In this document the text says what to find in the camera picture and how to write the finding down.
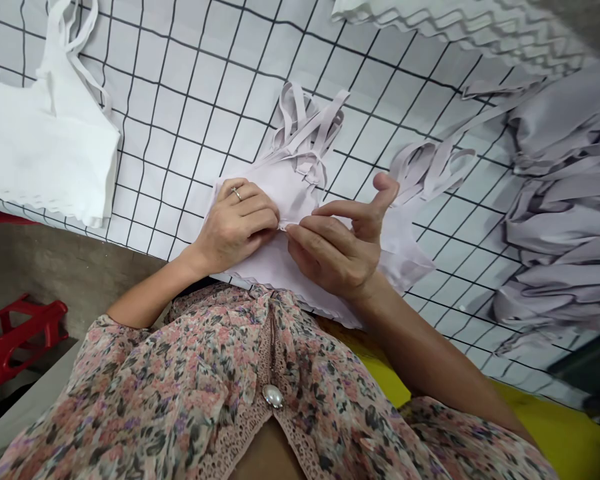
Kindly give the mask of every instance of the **white bra top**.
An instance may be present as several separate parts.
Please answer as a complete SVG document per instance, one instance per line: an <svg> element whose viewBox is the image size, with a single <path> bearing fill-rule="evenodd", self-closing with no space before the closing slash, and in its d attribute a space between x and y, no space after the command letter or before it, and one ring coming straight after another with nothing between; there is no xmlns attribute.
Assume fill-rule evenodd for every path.
<svg viewBox="0 0 600 480"><path fill-rule="evenodd" d="M49 10L47 40L36 81L0 83L0 199L75 217L98 228L111 216L120 133L108 120L111 101L78 59L98 16L97 0L70 40L77 3ZM100 108L87 83L100 90Z"/></svg>

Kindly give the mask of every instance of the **concrete floor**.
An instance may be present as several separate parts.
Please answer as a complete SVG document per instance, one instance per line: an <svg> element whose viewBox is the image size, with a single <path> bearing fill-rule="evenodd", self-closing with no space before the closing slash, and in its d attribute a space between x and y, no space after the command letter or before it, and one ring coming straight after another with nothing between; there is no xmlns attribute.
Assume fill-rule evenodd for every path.
<svg viewBox="0 0 600 480"><path fill-rule="evenodd" d="M116 298L165 264L163 260L44 225L0 224L0 309L28 292L62 300L64 326L82 339Z"/></svg>

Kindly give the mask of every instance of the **yellow surface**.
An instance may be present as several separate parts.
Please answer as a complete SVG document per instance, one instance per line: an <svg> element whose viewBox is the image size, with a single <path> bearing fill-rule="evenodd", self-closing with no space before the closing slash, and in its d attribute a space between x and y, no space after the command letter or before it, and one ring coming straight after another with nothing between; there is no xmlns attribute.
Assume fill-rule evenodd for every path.
<svg viewBox="0 0 600 480"><path fill-rule="evenodd" d="M358 355L392 404L398 407L409 400L409 391L366 333L324 319L319 319L319 323ZM561 480L600 480L600 426L582 412L540 400L503 383L493 383Z"/></svg>

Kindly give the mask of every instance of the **woman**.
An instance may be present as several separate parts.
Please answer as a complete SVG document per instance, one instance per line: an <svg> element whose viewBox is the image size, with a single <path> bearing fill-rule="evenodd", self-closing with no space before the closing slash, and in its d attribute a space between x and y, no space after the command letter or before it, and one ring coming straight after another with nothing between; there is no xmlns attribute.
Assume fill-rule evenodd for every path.
<svg viewBox="0 0 600 480"><path fill-rule="evenodd" d="M289 254L382 345L415 396L404 418L291 292L219 283L149 330L178 292L274 235L275 204L232 179L196 242L94 322L0 478L557 478L488 380L376 271L398 184L380 173L374 186L370 204L334 201L290 225Z"/></svg>

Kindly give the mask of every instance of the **white grid panel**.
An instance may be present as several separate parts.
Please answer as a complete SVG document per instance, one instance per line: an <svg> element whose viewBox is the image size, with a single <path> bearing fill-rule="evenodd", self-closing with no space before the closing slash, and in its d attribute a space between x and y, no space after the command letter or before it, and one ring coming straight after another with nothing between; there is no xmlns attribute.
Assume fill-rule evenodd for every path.
<svg viewBox="0 0 600 480"><path fill-rule="evenodd" d="M81 21L90 4L81 5ZM101 0L81 59L111 94L123 133L111 221L91 229L27 205L0 201L0 210L172 259L195 240L214 180L237 175L266 149L286 80L319 103L350 90L325 160L324 201L368 201L373 175L401 146L440 141L498 100L462 101L461 86L526 77L453 43L332 23L331 8L330 0ZM35 80L46 16L45 0L0 0L1 82ZM512 145L502 119L458 140L456 148L476 149L477 161L464 185L415 219L414 234L439 269L404 298L485 374L578 406L582 394L544 368L592 337L574 335L520 358L493 354L515 332L489 319L495 290L520 267L499 225L521 184L509 167Z"/></svg>

